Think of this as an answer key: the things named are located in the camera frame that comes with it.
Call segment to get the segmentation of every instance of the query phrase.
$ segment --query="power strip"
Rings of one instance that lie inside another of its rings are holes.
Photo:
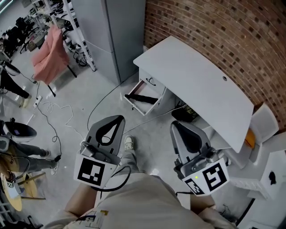
[[[43,98],[42,96],[38,95],[38,98],[37,98],[36,102],[35,102],[34,105],[33,105],[33,108],[34,108],[34,109],[36,109],[37,106],[40,104],[42,98]]]

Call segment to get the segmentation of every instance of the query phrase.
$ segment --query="white sneaker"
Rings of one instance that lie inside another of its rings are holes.
[[[134,149],[134,139],[131,135],[127,135],[124,140],[125,150]]]
[[[23,107],[23,104],[24,104],[24,98],[23,97],[20,97],[21,98],[21,101],[20,101],[20,107]]]
[[[24,99],[23,108],[26,108],[31,100],[32,96],[29,95],[26,99]]]
[[[57,162],[56,166],[50,171],[52,176],[55,176],[58,173],[59,162]]]
[[[46,152],[45,156],[40,156],[40,157],[49,157],[51,155],[50,150],[46,149],[45,152]]]

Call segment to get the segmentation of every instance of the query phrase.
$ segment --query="wooden table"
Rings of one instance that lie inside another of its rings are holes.
[[[2,181],[2,187],[4,189],[4,193],[9,201],[9,203],[12,205],[13,208],[15,208],[17,211],[21,211],[22,210],[22,200],[21,200],[21,196],[17,196],[16,198],[12,199],[8,193],[8,187],[7,187],[7,183],[5,182],[6,177],[3,174],[0,174],[1,177],[1,181]]]
[[[15,208],[17,211],[22,210],[22,199],[33,199],[33,200],[40,200],[40,199],[46,199],[46,198],[38,198],[38,190],[35,183],[35,179],[45,175],[46,173],[39,174],[34,177],[29,177],[28,179],[25,179],[26,174],[18,180],[18,183],[16,185],[23,185],[26,191],[26,194],[29,197],[26,196],[20,196],[18,195],[16,198],[11,198],[8,192],[7,182],[5,182],[6,177],[3,174],[0,174],[1,181],[2,181],[2,187],[4,189],[4,193],[9,201],[9,203],[12,205],[13,208]]]

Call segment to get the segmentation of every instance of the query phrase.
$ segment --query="pink cloth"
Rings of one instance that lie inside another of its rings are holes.
[[[69,57],[63,47],[61,29],[52,25],[41,49],[32,57],[35,69],[34,79],[49,85],[69,63]]]

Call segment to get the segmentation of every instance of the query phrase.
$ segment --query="white wall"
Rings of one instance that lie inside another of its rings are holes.
[[[21,3],[21,0],[14,0],[0,14],[0,36],[8,29],[8,27],[14,27],[16,24],[16,20],[19,17],[26,17],[32,7],[32,4],[30,4],[29,6],[24,8]]]

